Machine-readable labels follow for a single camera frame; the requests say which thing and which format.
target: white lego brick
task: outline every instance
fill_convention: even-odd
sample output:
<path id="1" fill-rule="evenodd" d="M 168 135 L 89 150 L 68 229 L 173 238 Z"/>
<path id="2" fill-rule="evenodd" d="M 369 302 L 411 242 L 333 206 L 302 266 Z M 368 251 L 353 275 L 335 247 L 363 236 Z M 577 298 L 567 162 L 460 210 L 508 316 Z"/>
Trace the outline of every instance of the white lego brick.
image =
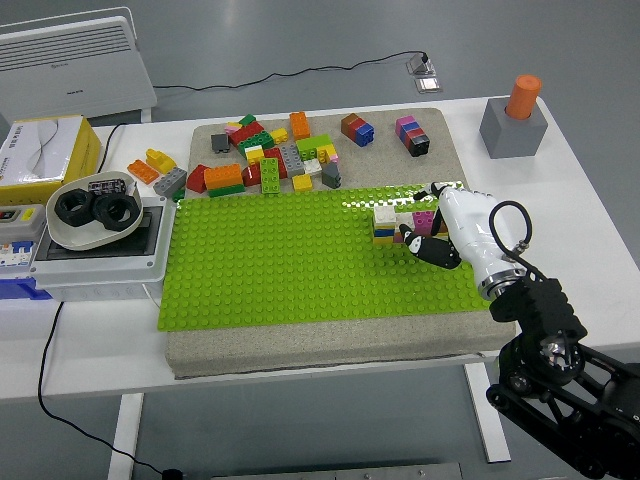
<path id="1" fill-rule="evenodd" d="M 319 175 L 322 173 L 322 166 L 317 158 L 312 158 L 304 162 L 304 173 L 310 176 Z"/>
<path id="2" fill-rule="evenodd" d="M 393 205 L 374 205 L 373 226 L 375 228 L 395 228 L 396 209 Z"/>
<path id="3" fill-rule="evenodd" d="M 413 221 L 413 214 L 411 212 L 396 213 L 396 232 L 400 231 L 400 225 L 403 223 L 412 230 L 416 228 L 416 225 Z"/>

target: orange cylinder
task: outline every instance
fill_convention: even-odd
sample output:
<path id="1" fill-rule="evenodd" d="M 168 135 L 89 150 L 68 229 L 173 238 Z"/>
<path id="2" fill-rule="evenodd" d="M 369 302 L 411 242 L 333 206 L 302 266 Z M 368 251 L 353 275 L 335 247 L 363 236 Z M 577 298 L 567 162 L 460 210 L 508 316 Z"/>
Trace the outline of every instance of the orange cylinder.
<path id="1" fill-rule="evenodd" d="M 511 92 L 511 98 L 505 112 L 516 120 L 525 120 L 531 116 L 536 98 L 542 88 L 542 80 L 534 75 L 520 75 Z"/>

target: lego brick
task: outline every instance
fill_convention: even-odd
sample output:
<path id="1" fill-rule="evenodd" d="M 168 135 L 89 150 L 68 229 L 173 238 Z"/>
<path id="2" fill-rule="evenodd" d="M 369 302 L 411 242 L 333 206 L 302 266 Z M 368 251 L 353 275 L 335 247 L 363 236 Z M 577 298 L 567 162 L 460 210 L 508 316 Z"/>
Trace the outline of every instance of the lego brick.
<path id="1" fill-rule="evenodd" d="M 265 158 L 262 145 L 256 145 L 255 147 L 245 148 L 244 157 L 247 159 L 247 163 L 249 163 L 249 165 L 253 165 L 254 163 L 260 163 L 260 160 Z"/>
<path id="2" fill-rule="evenodd" d="M 298 147 L 298 154 L 302 160 L 310 160 L 312 158 L 318 158 L 317 149 L 324 145 L 331 145 L 331 137 L 326 133 L 318 135 L 316 137 L 303 138 L 296 141 L 296 147 Z"/>
<path id="3" fill-rule="evenodd" d="M 419 157 L 429 153 L 429 137 L 426 135 L 419 135 L 411 139 L 411 145 L 409 146 L 409 153 L 412 157 Z"/>
<path id="4" fill-rule="evenodd" d="M 204 172 L 209 167 L 205 165 L 198 165 L 193 169 L 193 172 L 189 174 L 187 178 L 187 188 L 194 192 L 203 193 L 207 189 L 207 185 L 204 182 Z"/>
<path id="5" fill-rule="evenodd" d="M 277 158 L 263 158 L 260 160 L 260 178 L 262 180 L 262 193 L 280 193 Z"/>
<path id="6" fill-rule="evenodd" d="M 171 197 L 187 183 L 187 172 L 174 167 L 153 185 L 153 191 L 163 197 Z"/>
<path id="7" fill-rule="evenodd" d="M 358 130 L 358 128 L 360 128 L 361 126 L 363 126 L 365 122 L 363 119 L 361 119 L 360 117 L 356 118 L 353 122 L 351 122 L 349 124 L 349 132 L 347 137 L 349 137 L 349 139 L 352 142 L 356 141 L 356 130 Z"/>
<path id="8" fill-rule="evenodd" d="M 241 193 L 244 191 L 245 191 L 244 185 L 240 184 L 240 185 L 231 185 L 229 187 L 214 188 L 213 190 L 209 190 L 207 193 L 209 194 L 209 197 L 215 198 L 215 197 L 222 197 L 223 195 L 231 195 L 233 193 Z"/>
<path id="9" fill-rule="evenodd" d="M 373 225 L 375 228 L 396 226 L 396 209 L 393 205 L 374 205 Z"/>
<path id="10" fill-rule="evenodd" d="M 226 133 L 211 135 L 211 150 L 213 153 L 229 153 L 229 135 Z"/>
<path id="11" fill-rule="evenodd" d="M 240 125 L 239 123 L 229 122 L 224 126 L 224 132 L 227 135 L 231 135 L 233 132 L 237 132 L 241 128 L 242 128 L 242 125 Z"/>
<path id="12" fill-rule="evenodd" d="M 273 138 L 268 132 L 262 131 L 257 133 L 246 140 L 243 140 L 237 145 L 238 151 L 242 156 L 245 156 L 245 150 L 247 148 L 260 146 L 262 148 L 272 148 L 275 145 Z"/>
<path id="13" fill-rule="evenodd" d="M 304 165 L 295 145 L 280 145 L 278 148 L 287 170 L 287 177 L 293 178 L 296 175 L 304 175 Z"/>
<path id="14" fill-rule="evenodd" d="M 360 117 L 358 117 L 358 115 L 356 115 L 355 113 L 350 113 L 340 121 L 340 131 L 345 137 L 349 136 L 349 125 L 351 125 L 351 123 L 353 123 L 358 118 Z"/>
<path id="15" fill-rule="evenodd" d="M 356 145 L 364 147 L 373 142 L 373 127 L 368 123 L 356 129 Z"/>
<path id="16" fill-rule="evenodd" d="M 243 127 L 246 127 L 247 125 L 255 121 L 256 121 L 256 117 L 254 117 L 253 115 L 245 115 L 238 123 Z"/>
<path id="17" fill-rule="evenodd" d="M 313 190 L 313 182 L 311 181 L 311 177 L 307 174 L 296 175 L 292 179 L 293 181 L 293 189 L 296 192 L 309 192 Z"/>
<path id="18" fill-rule="evenodd" d="M 400 232 L 400 225 L 406 225 L 407 227 L 414 229 L 416 228 L 415 223 L 413 222 L 413 213 L 412 212 L 396 212 L 396 232 Z"/>
<path id="19" fill-rule="evenodd" d="M 425 237 L 431 236 L 433 212 L 413 212 L 413 231 Z"/>
<path id="20" fill-rule="evenodd" d="M 267 148 L 264 151 L 264 156 L 267 158 L 277 158 L 278 159 L 278 175 L 280 179 L 287 178 L 287 167 L 284 164 L 284 159 L 282 158 L 282 152 L 277 147 Z"/>
<path id="21" fill-rule="evenodd" d="M 240 142 L 243 142 L 263 131 L 264 128 L 262 125 L 258 122 L 252 122 L 249 125 L 243 126 L 241 129 L 229 134 L 229 142 L 234 147 L 237 147 Z"/>
<path id="22" fill-rule="evenodd" d="M 209 168 L 204 172 L 207 190 L 242 184 L 242 169 L 237 163 Z"/>
<path id="23" fill-rule="evenodd" d="M 180 200 L 184 200 L 185 192 L 186 190 L 184 188 L 181 188 L 180 190 L 175 192 L 173 195 L 171 195 L 171 200 L 173 200 L 175 203 L 178 203 Z"/>
<path id="24" fill-rule="evenodd" d="M 304 173 L 312 177 L 322 173 L 322 166 L 317 158 L 312 158 L 311 160 L 304 162 Z"/>
<path id="25" fill-rule="evenodd" d="M 329 188 L 340 188 L 342 178 L 335 163 L 329 162 L 322 169 L 322 183 Z"/>
<path id="26" fill-rule="evenodd" d="M 131 175 L 139 178 L 147 185 L 160 176 L 157 170 L 154 170 L 142 160 L 136 160 L 127 167 L 127 170 L 129 170 Z"/>
<path id="27" fill-rule="evenodd" d="M 294 140 L 301 140 L 311 136 L 309 121 L 307 120 L 307 115 L 304 112 L 290 113 L 289 121 L 291 122 L 291 131 L 293 133 Z"/>
<path id="28" fill-rule="evenodd" d="M 281 143 L 289 140 L 289 134 L 284 128 L 278 128 L 277 130 L 271 132 L 271 137 L 273 138 L 273 141 L 276 145 L 280 145 Z"/>
<path id="29" fill-rule="evenodd" d="M 486 311 L 489 302 L 478 295 L 466 262 L 445 270 L 419 261 L 404 245 L 373 244 L 372 205 L 425 208 L 426 202 L 401 204 L 419 188 L 181 201 L 159 330 Z M 437 208 L 437 202 L 428 207 Z M 250 248 L 233 246 L 230 225 L 251 226 Z"/>
<path id="30" fill-rule="evenodd" d="M 393 228 L 380 228 L 373 231 L 374 237 L 393 237 Z"/>
<path id="31" fill-rule="evenodd" d="M 147 150 L 147 164 L 165 175 L 176 167 L 176 162 L 173 161 L 173 158 L 152 148 Z"/>
<path id="32" fill-rule="evenodd" d="M 242 170 L 242 183 L 245 187 L 253 187 L 254 185 L 260 185 L 260 164 L 256 163 L 249 165 Z"/>
<path id="33" fill-rule="evenodd" d="M 374 245 L 391 245 L 393 244 L 393 237 L 373 237 Z"/>
<path id="34" fill-rule="evenodd" d="M 396 135 L 400 137 L 402 135 L 402 127 L 409 123 L 415 122 L 416 119 L 413 118 L 413 115 L 407 115 L 406 117 L 400 117 L 396 120 Z"/>

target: red lego brick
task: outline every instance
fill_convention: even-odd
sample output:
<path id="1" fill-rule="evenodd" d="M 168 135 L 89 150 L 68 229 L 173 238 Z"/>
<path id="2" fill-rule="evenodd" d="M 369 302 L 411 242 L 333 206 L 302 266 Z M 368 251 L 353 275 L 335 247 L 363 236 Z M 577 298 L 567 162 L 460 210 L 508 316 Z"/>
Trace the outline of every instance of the red lego brick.
<path id="1" fill-rule="evenodd" d="M 203 193 L 207 189 L 207 185 L 204 183 L 204 171 L 209 167 L 202 164 L 193 169 L 193 172 L 189 174 L 187 178 L 187 188 L 194 192 Z"/>
<path id="2" fill-rule="evenodd" d="M 349 134 L 347 135 L 347 137 L 349 137 L 351 139 L 351 141 L 355 142 L 356 141 L 356 130 L 358 130 L 361 126 L 363 126 L 365 123 L 364 120 L 362 120 L 360 117 L 356 118 L 353 122 L 351 122 L 349 124 Z"/>
<path id="3" fill-rule="evenodd" d="M 242 170 L 242 183 L 244 183 L 245 187 L 260 185 L 261 181 L 259 163 L 254 163 Z"/>
<path id="4" fill-rule="evenodd" d="M 267 148 L 264 151 L 265 158 L 277 158 L 278 159 L 278 176 L 280 179 L 287 178 L 287 168 L 284 165 L 282 159 L 282 152 L 278 147 Z"/>
<path id="5" fill-rule="evenodd" d="M 425 135 L 424 130 L 422 130 L 422 128 L 415 128 L 413 130 L 409 130 L 404 137 L 404 146 L 407 148 L 411 148 L 411 140 L 415 137 L 419 137 L 420 135 Z"/>
<path id="6" fill-rule="evenodd" d="M 234 147 L 238 147 L 240 142 L 245 141 L 249 137 L 253 137 L 258 133 L 264 131 L 262 125 L 258 122 L 251 122 L 249 125 L 242 127 L 240 130 L 236 130 L 235 132 L 229 135 L 229 143 Z"/>

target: purple lego brick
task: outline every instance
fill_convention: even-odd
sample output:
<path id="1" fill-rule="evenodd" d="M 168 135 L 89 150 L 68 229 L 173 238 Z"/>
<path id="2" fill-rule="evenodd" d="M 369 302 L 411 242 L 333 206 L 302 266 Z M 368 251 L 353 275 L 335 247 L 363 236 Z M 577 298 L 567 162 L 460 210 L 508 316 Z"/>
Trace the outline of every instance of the purple lego brick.
<path id="1" fill-rule="evenodd" d="M 430 236 L 433 225 L 433 212 L 413 212 L 414 232 L 417 235 Z"/>

